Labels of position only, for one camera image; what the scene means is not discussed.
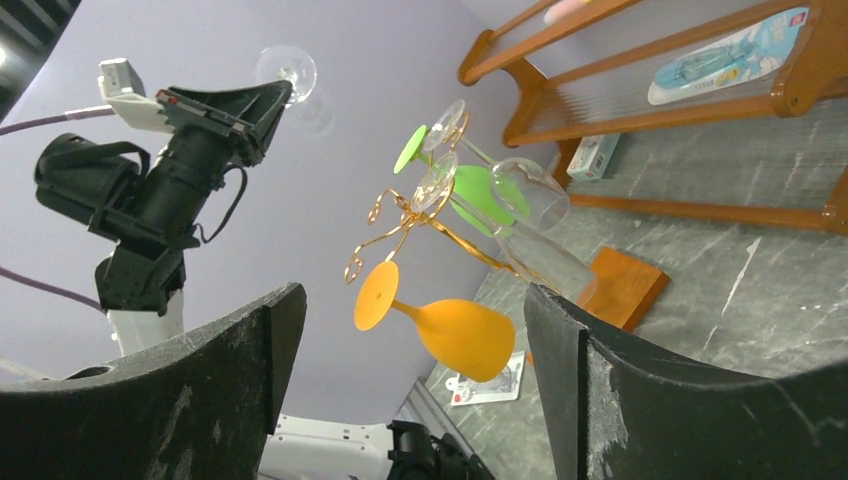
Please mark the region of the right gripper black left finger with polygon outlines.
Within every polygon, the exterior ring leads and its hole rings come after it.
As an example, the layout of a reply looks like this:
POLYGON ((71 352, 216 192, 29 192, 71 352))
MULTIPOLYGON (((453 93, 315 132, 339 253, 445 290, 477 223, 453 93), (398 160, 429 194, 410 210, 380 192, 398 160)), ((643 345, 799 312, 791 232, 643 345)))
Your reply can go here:
POLYGON ((307 295, 289 283, 204 326, 59 380, 1 390, 5 479, 252 479, 307 295))

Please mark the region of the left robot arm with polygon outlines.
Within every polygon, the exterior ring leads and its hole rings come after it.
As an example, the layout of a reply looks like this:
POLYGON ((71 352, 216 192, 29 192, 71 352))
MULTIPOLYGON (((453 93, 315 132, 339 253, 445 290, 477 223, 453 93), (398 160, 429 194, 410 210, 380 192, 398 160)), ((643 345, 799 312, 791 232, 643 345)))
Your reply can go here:
MULTIPOLYGON (((197 217, 225 175, 259 164, 284 110, 308 93, 279 79, 217 92, 177 87, 148 97, 136 80, 99 80, 103 105, 138 130, 169 139, 151 156, 129 142, 96 144, 74 134, 51 142, 35 169, 38 201, 115 242, 96 269, 100 308, 123 354, 183 330, 184 252, 205 242, 197 217)), ((395 420, 349 425, 274 412, 261 475, 325 470, 351 479, 488 479, 491 472, 454 427, 434 436, 395 420)))

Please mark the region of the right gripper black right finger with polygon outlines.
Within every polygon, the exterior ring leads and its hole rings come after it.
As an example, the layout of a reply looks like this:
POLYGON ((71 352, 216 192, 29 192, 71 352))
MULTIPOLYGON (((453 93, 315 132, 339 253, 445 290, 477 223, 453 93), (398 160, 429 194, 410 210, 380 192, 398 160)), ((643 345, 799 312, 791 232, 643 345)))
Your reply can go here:
POLYGON ((847 364, 778 378, 690 359, 533 284, 524 319, 560 479, 843 479, 847 364))

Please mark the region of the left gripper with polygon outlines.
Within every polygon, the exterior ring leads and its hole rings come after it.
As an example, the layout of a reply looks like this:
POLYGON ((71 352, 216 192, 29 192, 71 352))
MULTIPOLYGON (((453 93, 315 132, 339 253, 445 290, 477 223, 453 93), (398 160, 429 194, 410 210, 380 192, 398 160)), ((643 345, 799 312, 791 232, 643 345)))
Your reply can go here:
POLYGON ((264 160, 261 143, 274 138, 293 92, 286 80, 219 91, 171 86, 157 91, 155 101, 176 136, 228 143, 235 163, 255 166, 264 160))

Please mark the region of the orange plastic wine glass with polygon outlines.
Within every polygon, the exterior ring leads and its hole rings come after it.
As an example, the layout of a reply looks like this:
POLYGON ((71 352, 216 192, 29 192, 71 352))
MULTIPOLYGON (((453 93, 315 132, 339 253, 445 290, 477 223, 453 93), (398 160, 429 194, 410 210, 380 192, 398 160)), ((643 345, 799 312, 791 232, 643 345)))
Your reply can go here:
POLYGON ((377 265, 362 284, 353 321, 360 331, 375 328, 391 310, 414 324, 425 349, 439 363, 476 382, 494 379, 515 347, 509 316, 467 299, 449 298, 425 306, 397 299, 400 270, 396 263, 377 265))

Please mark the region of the clear wine glass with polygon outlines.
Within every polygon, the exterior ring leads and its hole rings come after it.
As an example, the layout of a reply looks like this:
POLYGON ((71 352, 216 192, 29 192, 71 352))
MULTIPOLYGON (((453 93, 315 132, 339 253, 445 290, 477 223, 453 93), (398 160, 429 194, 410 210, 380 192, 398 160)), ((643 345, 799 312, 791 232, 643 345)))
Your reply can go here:
POLYGON ((522 223, 496 225, 484 222, 514 274, 529 283, 544 285, 567 300, 586 307, 597 293, 599 280, 582 260, 548 236, 522 223))
MULTIPOLYGON (((470 114, 466 112, 465 102, 457 100, 428 127, 447 124, 462 128, 464 141, 452 145, 455 151, 461 145, 482 162, 480 166, 486 166, 482 158, 467 148, 468 144, 474 144, 465 136, 469 121, 470 114)), ((545 168, 523 157, 496 160, 479 147, 476 148, 495 162, 490 186, 498 204, 514 216, 514 221, 508 225, 519 222, 544 233, 569 213, 570 198, 545 168)))
POLYGON ((275 45, 259 54, 254 76, 258 83, 286 80, 293 90, 282 123, 310 138, 328 135, 335 125, 334 105, 318 84, 312 56, 292 45, 275 45))

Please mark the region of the green plastic wine glass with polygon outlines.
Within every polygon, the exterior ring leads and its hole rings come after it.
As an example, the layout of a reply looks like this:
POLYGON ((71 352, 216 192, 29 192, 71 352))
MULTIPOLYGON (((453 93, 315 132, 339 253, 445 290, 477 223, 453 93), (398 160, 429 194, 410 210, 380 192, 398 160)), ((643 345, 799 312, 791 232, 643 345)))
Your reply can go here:
POLYGON ((425 212, 438 206, 444 200, 455 212, 487 237, 492 236, 491 228, 484 222, 489 220, 496 225, 508 225, 514 221, 509 210, 500 206, 490 186, 491 173, 495 165, 487 155, 474 144, 467 148, 487 163, 486 166, 461 164, 453 144, 464 141, 463 129, 456 126, 421 125, 411 135, 393 166, 395 174, 400 173, 414 160, 427 164, 426 175, 416 187, 411 209, 425 212), (434 158, 432 151, 436 147, 448 144, 448 152, 434 158))

